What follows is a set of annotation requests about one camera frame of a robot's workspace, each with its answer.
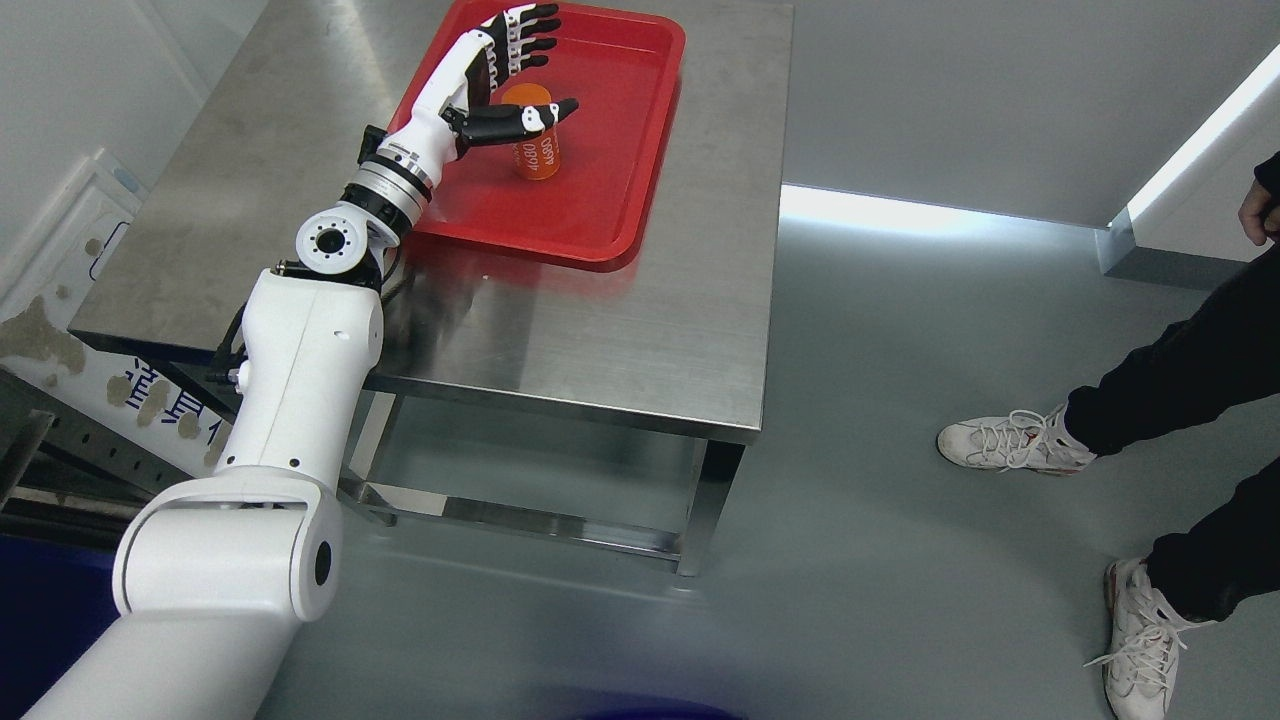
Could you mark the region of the person's hand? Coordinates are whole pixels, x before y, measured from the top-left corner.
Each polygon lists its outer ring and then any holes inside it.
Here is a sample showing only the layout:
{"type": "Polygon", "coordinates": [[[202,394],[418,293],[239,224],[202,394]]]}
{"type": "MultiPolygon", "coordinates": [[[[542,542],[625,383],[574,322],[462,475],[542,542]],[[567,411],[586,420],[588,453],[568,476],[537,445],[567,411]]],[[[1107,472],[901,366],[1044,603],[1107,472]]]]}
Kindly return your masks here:
{"type": "Polygon", "coordinates": [[[1279,241],[1277,197],[1254,179],[1236,211],[1244,236],[1257,247],[1279,241]]]}

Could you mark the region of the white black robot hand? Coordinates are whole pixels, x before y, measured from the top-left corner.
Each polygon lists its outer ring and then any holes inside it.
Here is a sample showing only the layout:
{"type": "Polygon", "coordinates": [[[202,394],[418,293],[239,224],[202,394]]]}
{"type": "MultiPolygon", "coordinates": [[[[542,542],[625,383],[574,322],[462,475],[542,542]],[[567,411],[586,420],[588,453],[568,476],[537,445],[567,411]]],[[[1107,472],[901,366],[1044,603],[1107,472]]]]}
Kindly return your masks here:
{"type": "Polygon", "coordinates": [[[508,79],[549,61],[558,12],[554,3],[511,6],[463,32],[419,91],[410,122],[361,167],[389,167],[429,193],[444,165],[468,149],[534,138],[572,115],[579,109],[573,97],[526,105],[493,100],[508,79]]]}

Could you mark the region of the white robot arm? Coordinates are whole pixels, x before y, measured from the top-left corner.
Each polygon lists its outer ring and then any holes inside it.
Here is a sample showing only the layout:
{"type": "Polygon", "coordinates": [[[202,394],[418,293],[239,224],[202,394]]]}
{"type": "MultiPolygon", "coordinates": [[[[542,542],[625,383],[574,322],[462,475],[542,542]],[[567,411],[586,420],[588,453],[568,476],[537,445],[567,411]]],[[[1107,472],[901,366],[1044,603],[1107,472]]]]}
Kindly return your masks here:
{"type": "Polygon", "coordinates": [[[422,215],[452,151],[384,142],[343,199],[265,270],[242,316],[242,404],[211,475],[127,527],[119,618],[29,719],[251,719],[298,629],[337,593],[337,486],[360,391],[381,352],[379,252],[422,215]]]}

